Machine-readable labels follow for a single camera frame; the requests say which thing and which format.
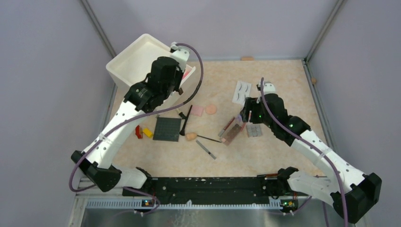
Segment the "white drawer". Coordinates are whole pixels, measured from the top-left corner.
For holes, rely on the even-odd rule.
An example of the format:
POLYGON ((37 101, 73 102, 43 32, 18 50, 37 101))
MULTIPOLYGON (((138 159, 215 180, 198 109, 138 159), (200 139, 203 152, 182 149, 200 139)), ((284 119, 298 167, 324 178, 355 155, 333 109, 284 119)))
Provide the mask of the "white drawer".
POLYGON ((196 79, 195 76, 193 76, 193 73, 196 71, 196 69, 197 68, 195 66, 186 66, 185 70, 191 70, 191 72, 185 79, 182 79, 181 81, 180 89, 183 91, 182 94, 180 95, 179 92, 174 91, 160 106, 162 109, 181 104, 183 101, 190 97, 190 95, 192 94, 191 86, 196 85, 199 81, 198 79, 196 79))

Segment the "brown eyeshadow palette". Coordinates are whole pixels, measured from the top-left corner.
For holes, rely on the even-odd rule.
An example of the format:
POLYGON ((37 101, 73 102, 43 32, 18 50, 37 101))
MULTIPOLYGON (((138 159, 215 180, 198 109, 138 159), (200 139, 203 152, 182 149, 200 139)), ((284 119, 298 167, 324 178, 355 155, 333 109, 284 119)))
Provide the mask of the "brown eyeshadow palette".
POLYGON ((243 124, 233 123, 231 124, 227 130, 221 136, 221 142, 226 146, 229 146, 230 143, 236 138, 236 136, 241 132, 243 128, 243 124))

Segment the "pink square compact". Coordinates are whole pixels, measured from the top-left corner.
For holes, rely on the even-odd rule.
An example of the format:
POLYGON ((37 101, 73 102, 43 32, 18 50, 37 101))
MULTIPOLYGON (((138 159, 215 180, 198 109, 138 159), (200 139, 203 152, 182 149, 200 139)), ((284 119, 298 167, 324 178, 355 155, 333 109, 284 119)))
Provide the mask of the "pink square compact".
POLYGON ((198 117, 202 117, 204 111, 203 106, 193 105, 190 114, 198 117))

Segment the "pink bottle white cap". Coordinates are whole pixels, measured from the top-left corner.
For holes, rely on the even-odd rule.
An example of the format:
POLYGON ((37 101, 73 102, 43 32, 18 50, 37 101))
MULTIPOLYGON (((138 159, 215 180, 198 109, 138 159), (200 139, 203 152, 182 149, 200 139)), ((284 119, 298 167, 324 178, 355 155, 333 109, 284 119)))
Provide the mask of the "pink bottle white cap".
POLYGON ((189 75, 190 72, 191 72, 191 70, 185 70, 182 79, 185 79, 189 75))

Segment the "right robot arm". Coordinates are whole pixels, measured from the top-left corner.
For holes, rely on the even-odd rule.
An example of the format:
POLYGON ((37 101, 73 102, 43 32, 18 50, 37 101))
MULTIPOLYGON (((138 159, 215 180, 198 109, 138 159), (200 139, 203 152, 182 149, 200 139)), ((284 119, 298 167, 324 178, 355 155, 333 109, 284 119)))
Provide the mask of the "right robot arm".
POLYGON ((266 125, 273 135, 297 150, 326 176, 311 176, 294 167, 279 170, 281 194, 302 192, 334 208, 346 223, 356 224, 377 204, 382 179, 355 168, 326 145, 301 118, 289 115, 284 101, 269 82, 257 85, 259 97, 243 96, 241 120, 266 125))

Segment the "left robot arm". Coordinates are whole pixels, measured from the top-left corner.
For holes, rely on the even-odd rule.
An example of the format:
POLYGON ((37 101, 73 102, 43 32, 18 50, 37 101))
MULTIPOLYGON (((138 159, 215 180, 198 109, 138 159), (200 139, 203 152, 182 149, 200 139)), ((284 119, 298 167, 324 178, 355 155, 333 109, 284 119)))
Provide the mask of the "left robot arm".
POLYGON ((118 169, 113 159, 123 143, 147 117, 179 108, 190 102, 197 94, 202 79, 193 93, 182 103, 177 103, 184 94, 182 85, 191 76, 184 76, 191 52, 199 53, 185 43, 172 43, 167 56, 154 58, 154 51, 145 50, 139 62, 148 71, 140 71, 139 81, 131 85, 119 109, 103 131, 83 151, 74 151, 71 160, 74 167, 69 179, 73 192, 83 192, 97 187, 108 192, 115 187, 131 187, 139 195, 150 193, 152 183, 144 170, 118 169))

